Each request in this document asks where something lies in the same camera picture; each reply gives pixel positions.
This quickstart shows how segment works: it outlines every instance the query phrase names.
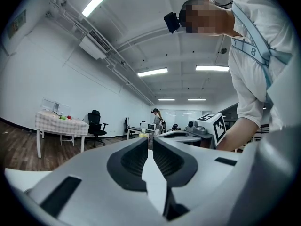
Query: wooden floor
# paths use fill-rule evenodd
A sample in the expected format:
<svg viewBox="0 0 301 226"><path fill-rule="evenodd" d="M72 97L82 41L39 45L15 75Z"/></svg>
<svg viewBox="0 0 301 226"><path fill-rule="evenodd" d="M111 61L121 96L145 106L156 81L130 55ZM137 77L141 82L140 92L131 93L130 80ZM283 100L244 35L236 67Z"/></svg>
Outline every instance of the wooden floor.
<svg viewBox="0 0 301 226"><path fill-rule="evenodd" d="M103 139L106 146L126 140L126 137ZM52 171L80 153L81 138L60 145L58 136L40 138L42 158L38 158L36 133L21 130L0 121L0 160L5 168L25 171ZM95 148L92 141L85 142L85 151Z"/></svg>

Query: air conditioner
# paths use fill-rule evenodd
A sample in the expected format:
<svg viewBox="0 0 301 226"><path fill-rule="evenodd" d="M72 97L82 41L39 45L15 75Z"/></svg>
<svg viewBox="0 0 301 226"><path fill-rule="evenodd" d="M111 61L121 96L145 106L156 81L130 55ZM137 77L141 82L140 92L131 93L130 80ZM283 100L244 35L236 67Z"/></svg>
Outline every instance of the air conditioner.
<svg viewBox="0 0 301 226"><path fill-rule="evenodd" d="M94 44L100 48L105 54L108 53L111 50L110 45L107 43L107 41L101 36L99 33L97 33L94 30L91 30L87 37L94 42Z"/></svg>
<svg viewBox="0 0 301 226"><path fill-rule="evenodd" d="M87 36L85 36L80 42L79 46L83 48L94 59L104 59L106 54L103 53L98 46L96 46Z"/></svg>

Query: woman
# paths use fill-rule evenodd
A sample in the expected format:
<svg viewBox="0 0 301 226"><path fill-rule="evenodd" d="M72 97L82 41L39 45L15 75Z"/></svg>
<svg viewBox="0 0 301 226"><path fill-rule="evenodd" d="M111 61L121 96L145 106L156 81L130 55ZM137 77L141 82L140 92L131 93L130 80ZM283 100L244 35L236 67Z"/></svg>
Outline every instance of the woman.
<svg viewBox="0 0 301 226"><path fill-rule="evenodd" d="M158 135L161 134L161 130L159 128L160 128L160 121L162 121L163 119L162 119L160 111L157 108L153 109L152 112L155 115L154 124L156 125L156 130L155 130L154 136L157 137Z"/></svg>
<svg viewBox="0 0 301 226"><path fill-rule="evenodd" d="M189 0L183 4L178 21L186 32L231 37L228 65L238 94L238 120L218 149L233 151L247 143L261 126L263 103L270 102L267 89L299 51L294 28L274 0L233 0L231 9L213 0ZM251 35L254 29L248 26L260 34L256 40ZM261 53L265 48L262 45L268 58ZM281 129L283 123L275 107L270 115L270 131Z"/></svg>

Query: number 8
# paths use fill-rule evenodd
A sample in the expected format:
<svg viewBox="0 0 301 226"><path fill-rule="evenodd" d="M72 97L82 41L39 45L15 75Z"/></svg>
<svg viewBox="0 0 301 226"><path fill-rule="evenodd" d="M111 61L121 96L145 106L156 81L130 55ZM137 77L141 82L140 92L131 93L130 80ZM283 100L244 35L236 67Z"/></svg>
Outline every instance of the number 8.
<svg viewBox="0 0 301 226"><path fill-rule="evenodd" d="M256 55L256 49L252 48L251 54L252 54L253 56L255 56L255 55Z"/></svg>

